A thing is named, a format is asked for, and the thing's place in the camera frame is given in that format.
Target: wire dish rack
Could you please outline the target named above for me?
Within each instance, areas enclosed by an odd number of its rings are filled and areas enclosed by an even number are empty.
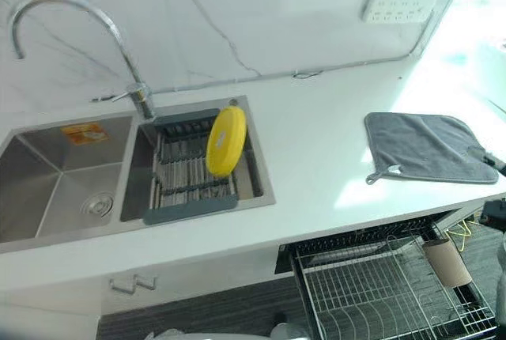
[[[494,314],[478,287],[444,288],[423,239],[386,239],[301,254],[294,262],[325,340],[464,339],[490,335]],[[477,299],[470,300],[471,295]]]
[[[157,134],[153,154],[151,209],[236,195],[232,175],[207,171],[206,144],[212,119],[166,125]]]

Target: drain hole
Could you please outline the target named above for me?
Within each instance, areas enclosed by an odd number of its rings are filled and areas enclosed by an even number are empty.
[[[86,199],[81,207],[81,213],[84,215],[93,215],[104,217],[112,210],[114,199],[108,192],[100,192]]]

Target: white cabinet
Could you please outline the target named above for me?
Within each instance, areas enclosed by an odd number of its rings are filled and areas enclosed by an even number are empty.
[[[106,315],[268,281],[275,278],[277,255],[278,247],[273,246],[192,263],[147,266],[11,291],[6,293],[5,300],[10,305],[52,312]],[[134,276],[138,279],[135,288]],[[156,288],[147,289],[153,280]]]
[[[95,340],[98,315],[76,315],[0,304],[0,334],[50,340]]]
[[[156,278],[156,289],[151,291],[138,286],[135,293],[129,295],[111,289],[108,279],[104,281],[107,288],[104,290],[102,313],[149,307],[268,281],[274,278],[277,255],[278,247],[275,246],[201,262],[159,265],[115,274],[109,278],[119,288],[131,288],[136,274],[148,284]]]

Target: orange sticker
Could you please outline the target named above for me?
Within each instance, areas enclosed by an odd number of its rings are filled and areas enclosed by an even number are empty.
[[[109,139],[98,123],[86,123],[61,128],[74,145],[94,144]]]

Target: floor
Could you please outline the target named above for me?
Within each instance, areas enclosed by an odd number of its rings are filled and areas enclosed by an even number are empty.
[[[502,234],[478,225],[469,226],[473,234],[466,238],[462,255],[490,307],[495,308],[496,285],[500,276],[496,251]],[[456,236],[455,242],[460,245],[462,237]],[[307,325],[292,278],[106,315],[100,321],[97,339],[143,340],[152,331],[159,334],[169,328],[187,333],[228,332],[265,336],[270,333],[277,312],[286,313],[293,323]]]
[[[284,312],[306,326],[292,278],[232,289],[148,309],[103,316],[98,340],[143,340],[151,331],[225,332],[268,336],[274,315]]]

